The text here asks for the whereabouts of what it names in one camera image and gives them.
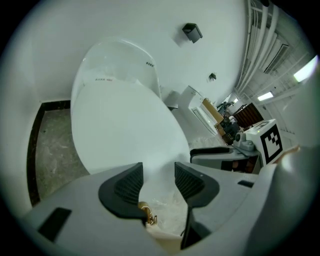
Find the white toilet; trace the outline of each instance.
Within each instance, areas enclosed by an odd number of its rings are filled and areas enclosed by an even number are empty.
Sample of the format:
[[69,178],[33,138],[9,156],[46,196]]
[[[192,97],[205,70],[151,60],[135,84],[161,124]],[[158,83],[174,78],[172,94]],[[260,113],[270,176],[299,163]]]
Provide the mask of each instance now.
[[[161,100],[155,61],[145,50],[106,39],[87,52],[72,87],[71,125],[90,174],[142,162],[139,200],[151,206],[164,231],[183,231],[187,204],[175,186],[174,162],[190,161],[189,146]],[[168,220],[172,215],[182,215],[181,221]]]

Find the marble floor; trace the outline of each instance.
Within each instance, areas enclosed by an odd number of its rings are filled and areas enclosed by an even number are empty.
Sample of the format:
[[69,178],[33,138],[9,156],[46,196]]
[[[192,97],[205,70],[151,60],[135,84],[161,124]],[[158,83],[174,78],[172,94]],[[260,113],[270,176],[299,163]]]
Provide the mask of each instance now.
[[40,200],[89,175],[75,149],[70,109],[45,112],[36,145],[35,175]]

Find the white wall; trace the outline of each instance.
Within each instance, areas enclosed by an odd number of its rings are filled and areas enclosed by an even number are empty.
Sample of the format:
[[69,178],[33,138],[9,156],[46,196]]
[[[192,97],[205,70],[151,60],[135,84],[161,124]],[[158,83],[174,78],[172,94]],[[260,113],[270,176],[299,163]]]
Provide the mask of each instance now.
[[[226,96],[240,72],[246,36],[244,0],[46,1],[30,16],[36,90],[41,101],[70,99],[86,51],[103,37],[122,37],[155,59],[159,82],[187,85],[212,102]],[[196,23],[193,44],[181,28]],[[214,72],[217,80],[209,81]]]
[[271,113],[269,112],[269,110],[267,108],[264,109],[263,106],[258,106],[255,103],[253,103],[253,104],[256,107],[256,109],[259,111],[259,113],[261,114],[261,116],[263,117],[264,120],[274,119],[274,117],[271,116]]
[[34,87],[29,32],[25,26],[23,32],[15,34],[0,65],[0,191],[17,217],[31,209],[27,149],[40,106]]

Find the air conditioner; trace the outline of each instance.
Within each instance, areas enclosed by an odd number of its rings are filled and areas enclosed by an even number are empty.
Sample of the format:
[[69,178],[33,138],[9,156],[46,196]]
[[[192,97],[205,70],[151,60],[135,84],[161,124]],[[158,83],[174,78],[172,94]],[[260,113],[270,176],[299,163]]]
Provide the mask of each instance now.
[[[260,28],[252,26],[252,29],[251,29],[252,35],[253,35],[253,31],[255,30],[257,30],[257,33],[260,33]],[[263,35],[260,52],[264,47],[264,43],[267,39],[268,32],[269,32],[269,29],[266,28]],[[281,36],[274,33],[271,43],[265,53],[265,56],[261,61],[259,69],[265,74],[269,74],[272,70],[276,70],[284,61],[283,56],[286,54],[288,48],[289,48],[288,43]],[[251,58],[252,53],[253,53],[253,38],[250,39],[250,42],[249,42],[248,55],[247,55],[247,58],[249,60]]]

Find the fluorescent light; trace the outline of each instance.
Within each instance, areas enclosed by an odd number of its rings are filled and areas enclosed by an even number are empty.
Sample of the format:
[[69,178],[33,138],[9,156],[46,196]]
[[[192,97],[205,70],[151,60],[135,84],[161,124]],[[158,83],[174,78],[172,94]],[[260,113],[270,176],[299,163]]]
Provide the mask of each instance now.
[[271,91],[269,91],[268,93],[258,97],[258,100],[259,101],[264,101],[264,100],[272,98],[272,97],[273,97],[273,95],[272,95]]
[[301,68],[297,73],[293,76],[298,81],[301,82],[302,80],[311,76],[314,72],[318,62],[318,56],[316,55],[312,60],[310,60],[303,68]]

